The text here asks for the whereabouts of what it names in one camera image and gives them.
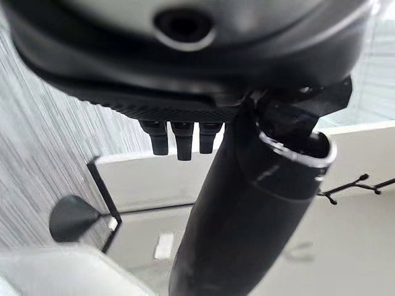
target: grey textured wall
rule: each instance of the grey textured wall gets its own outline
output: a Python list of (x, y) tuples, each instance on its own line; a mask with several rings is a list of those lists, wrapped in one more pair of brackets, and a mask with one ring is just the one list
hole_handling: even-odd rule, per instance
[[(96, 155), (149, 149), (137, 121), (68, 97), (34, 76), (15, 53), (0, 14), (0, 250), (53, 244), (49, 213), (64, 195), (105, 210), (86, 163)], [(108, 235), (102, 222), (83, 241), (99, 247)]]

